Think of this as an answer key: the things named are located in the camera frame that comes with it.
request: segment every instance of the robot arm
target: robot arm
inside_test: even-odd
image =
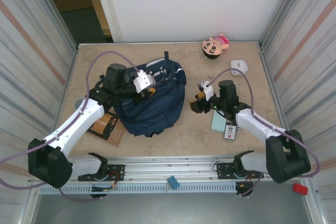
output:
[[[85,157],[68,158],[71,149],[81,136],[96,120],[101,118],[112,106],[121,99],[133,99],[135,104],[149,97],[151,91],[147,88],[155,84],[151,75],[140,70],[136,78],[125,81],[127,69],[120,64],[111,64],[103,80],[90,90],[89,98],[53,133],[42,141],[34,139],[28,149],[44,144],[56,138],[47,146],[28,154],[28,171],[35,177],[54,186],[62,187],[70,177],[94,174],[97,179],[104,178],[107,173],[107,159],[89,153]]]
[[[235,156],[236,174],[239,177],[244,177],[248,171],[255,170],[269,174],[275,182],[282,183],[310,171],[306,150],[280,134],[280,132],[287,133],[303,142],[299,132],[295,130],[287,132],[257,113],[252,114],[250,106],[239,102],[233,81],[221,81],[218,85],[217,97],[208,82],[199,84],[201,93],[195,96],[197,100],[190,103],[191,109],[196,113],[222,111],[227,120],[248,130],[266,146],[266,154],[248,151]]]

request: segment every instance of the corrugated metal wall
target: corrugated metal wall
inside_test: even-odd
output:
[[[336,0],[291,0],[264,42],[266,59],[291,129],[319,156],[315,177],[336,223]]]
[[[0,158],[53,130],[76,48],[49,0],[0,0]],[[0,166],[24,185],[27,157]],[[0,187],[0,223],[14,223],[26,192]]]

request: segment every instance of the stuffed toy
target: stuffed toy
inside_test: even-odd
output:
[[[210,37],[209,41],[203,41],[202,43],[204,55],[212,60],[216,59],[227,48],[229,48],[229,40],[224,37],[223,33],[214,39]]]

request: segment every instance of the label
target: label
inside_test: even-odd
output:
[[[236,126],[233,126],[230,122],[227,122],[224,131],[224,138],[234,140],[236,136],[236,129]]]

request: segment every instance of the white wall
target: white wall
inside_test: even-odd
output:
[[[115,42],[261,40],[283,0],[101,0]]]

